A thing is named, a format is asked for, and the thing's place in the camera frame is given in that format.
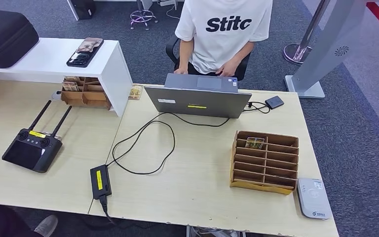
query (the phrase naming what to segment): white sneaker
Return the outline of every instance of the white sneaker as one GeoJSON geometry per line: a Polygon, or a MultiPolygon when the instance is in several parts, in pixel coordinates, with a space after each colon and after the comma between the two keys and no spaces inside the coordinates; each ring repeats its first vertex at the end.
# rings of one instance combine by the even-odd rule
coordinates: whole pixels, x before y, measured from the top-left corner
{"type": "Polygon", "coordinates": [[[39,233],[43,237],[50,237],[57,226],[57,217],[55,215],[47,216],[40,224],[34,229],[34,232],[39,233]]]}

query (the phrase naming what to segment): black chair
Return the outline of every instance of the black chair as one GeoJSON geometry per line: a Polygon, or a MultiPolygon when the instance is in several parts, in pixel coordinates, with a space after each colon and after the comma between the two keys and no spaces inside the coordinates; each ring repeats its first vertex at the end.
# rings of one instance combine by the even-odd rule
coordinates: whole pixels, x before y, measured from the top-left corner
{"type": "MultiPolygon", "coordinates": [[[[166,54],[169,56],[172,62],[174,62],[175,66],[177,66],[179,62],[178,58],[174,54],[174,47],[178,41],[179,38],[174,34],[166,45],[166,54]]],[[[240,62],[239,66],[236,69],[234,76],[238,81],[243,80],[245,77],[246,67],[248,66],[249,62],[249,56],[251,56],[250,53],[242,60],[242,62],[240,62]]]]}

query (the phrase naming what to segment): blue carpet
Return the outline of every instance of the blue carpet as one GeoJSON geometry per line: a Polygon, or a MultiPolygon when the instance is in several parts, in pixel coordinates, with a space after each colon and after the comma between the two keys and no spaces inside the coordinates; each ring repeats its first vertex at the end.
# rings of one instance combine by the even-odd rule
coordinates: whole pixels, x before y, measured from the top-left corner
{"type": "MultiPolygon", "coordinates": [[[[92,20],[76,22],[64,0],[0,0],[0,9],[24,13],[41,37],[80,39],[91,36],[119,40],[134,82],[164,83],[166,74],[173,70],[165,54],[165,44],[178,23],[165,16],[169,7],[153,5],[159,23],[151,22],[150,31],[145,31],[143,26],[129,29],[129,13],[136,9],[134,2],[98,2],[97,7],[92,20]]],[[[286,91],[283,79],[298,67],[286,62],[281,50],[302,38],[310,19],[301,0],[274,1],[270,38],[253,51],[240,87],[286,91]]],[[[324,100],[301,100],[301,103],[339,234],[379,236],[379,118],[344,65],[329,73],[321,84],[326,94],[324,100]]],[[[31,226],[51,213],[16,210],[31,226]]],[[[185,234],[185,227],[163,224],[149,230],[132,227],[124,231],[92,232],[81,224],[79,215],[58,215],[62,221],[56,237],[185,234]]],[[[99,217],[86,218],[91,222],[105,221],[99,217]]]]}

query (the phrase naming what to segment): black bag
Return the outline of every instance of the black bag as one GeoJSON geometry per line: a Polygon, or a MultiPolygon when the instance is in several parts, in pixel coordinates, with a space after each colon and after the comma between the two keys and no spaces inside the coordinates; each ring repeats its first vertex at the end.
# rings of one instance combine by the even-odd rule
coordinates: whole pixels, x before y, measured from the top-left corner
{"type": "Polygon", "coordinates": [[[37,42],[37,32],[23,14],[0,11],[0,68],[14,65],[37,42]]]}

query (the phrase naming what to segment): cardboard organizer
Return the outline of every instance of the cardboard organizer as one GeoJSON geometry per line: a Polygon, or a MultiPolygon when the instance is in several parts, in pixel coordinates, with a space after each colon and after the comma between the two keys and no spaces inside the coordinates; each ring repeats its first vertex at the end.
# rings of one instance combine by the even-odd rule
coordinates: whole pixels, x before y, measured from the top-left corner
{"type": "Polygon", "coordinates": [[[111,108],[111,102],[97,78],[80,77],[80,80],[65,81],[76,82],[79,88],[79,91],[65,91],[62,88],[61,99],[67,105],[111,108]]]}
{"type": "Polygon", "coordinates": [[[288,195],[297,186],[297,137],[237,131],[234,138],[230,186],[288,195]],[[264,138],[260,150],[245,148],[248,137],[264,138]]]}

